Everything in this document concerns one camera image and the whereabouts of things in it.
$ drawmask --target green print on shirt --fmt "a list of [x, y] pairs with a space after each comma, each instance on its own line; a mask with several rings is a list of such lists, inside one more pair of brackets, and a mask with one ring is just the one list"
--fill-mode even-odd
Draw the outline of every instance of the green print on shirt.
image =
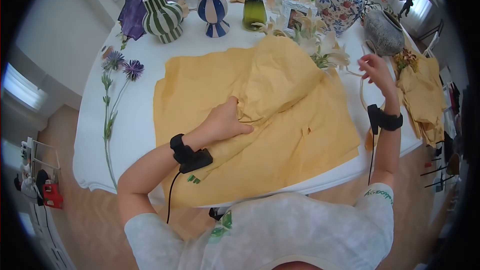
[[213, 228], [210, 234], [210, 239], [221, 238], [225, 233], [232, 229], [232, 211], [226, 212], [222, 218], [216, 222], [215, 228]]
[[367, 196], [367, 195], [372, 195], [372, 194], [380, 194], [380, 195], [383, 195], [385, 197], [385, 199], [390, 199], [390, 204], [393, 205], [393, 199], [392, 199], [392, 196], [390, 196], [390, 194], [388, 194], [388, 192], [385, 192], [385, 191], [378, 191], [378, 190], [372, 190], [372, 189], [369, 189], [367, 191], [367, 193], [365, 193], [365, 195], [363, 195], [363, 197]]

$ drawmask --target yellow fabric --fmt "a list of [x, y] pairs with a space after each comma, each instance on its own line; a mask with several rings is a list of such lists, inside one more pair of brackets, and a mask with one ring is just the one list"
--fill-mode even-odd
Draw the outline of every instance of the yellow fabric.
[[[442, 112], [447, 108], [440, 82], [439, 66], [435, 58], [427, 58], [412, 49], [411, 42], [405, 37], [405, 48], [417, 56], [418, 71], [410, 66], [398, 73], [397, 63], [390, 58], [396, 77], [398, 101], [408, 111], [408, 120], [417, 139], [423, 138], [428, 145], [444, 139], [444, 124], [441, 122]], [[372, 150], [372, 129], [365, 140], [365, 149]]]
[[[153, 97], [157, 146], [197, 127], [231, 95], [239, 120], [254, 132], [209, 146], [213, 164], [177, 178], [172, 207], [254, 197], [358, 155], [360, 139], [336, 71], [327, 74], [292, 40], [273, 36], [254, 48], [168, 60]], [[201, 182], [187, 182], [191, 174]], [[162, 182], [165, 198], [175, 175]]]

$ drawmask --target blue striped vase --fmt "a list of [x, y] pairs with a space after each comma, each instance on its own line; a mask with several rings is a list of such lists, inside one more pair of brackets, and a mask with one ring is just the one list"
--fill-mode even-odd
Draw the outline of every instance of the blue striped vase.
[[205, 34], [210, 38], [225, 36], [230, 30], [230, 24], [223, 21], [229, 6], [226, 0], [199, 0], [197, 13], [200, 18], [207, 22]]
[[143, 4], [147, 13], [141, 23], [146, 32], [158, 36], [163, 44], [173, 42], [182, 35], [180, 22], [183, 20], [183, 13], [178, 3], [167, 0], [143, 0]]

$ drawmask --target red toy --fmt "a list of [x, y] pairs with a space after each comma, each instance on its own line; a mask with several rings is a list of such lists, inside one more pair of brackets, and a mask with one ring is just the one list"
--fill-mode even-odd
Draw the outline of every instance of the red toy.
[[43, 185], [43, 203], [51, 208], [61, 209], [63, 197], [60, 195], [58, 183], [45, 183]]

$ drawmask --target white t-shirt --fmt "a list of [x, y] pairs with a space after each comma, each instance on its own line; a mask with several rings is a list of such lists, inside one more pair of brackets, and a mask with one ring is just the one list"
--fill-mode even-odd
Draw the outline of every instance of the white t-shirt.
[[37, 192], [37, 186], [33, 181], [31, 176], [26, 177], [25, 174], [22, 175], [23, 180], [21, 181], [20, 191], [32, 199], [37, 199], [39, 193]]
[[393, 242], [393, 191], [374, 183], [354, 206], [277, 194], [232, 206], [184, 242], [157, 214], [125, 224], [140, 270], [271, 270], [303, 261], [323, 270], [375, 269]]

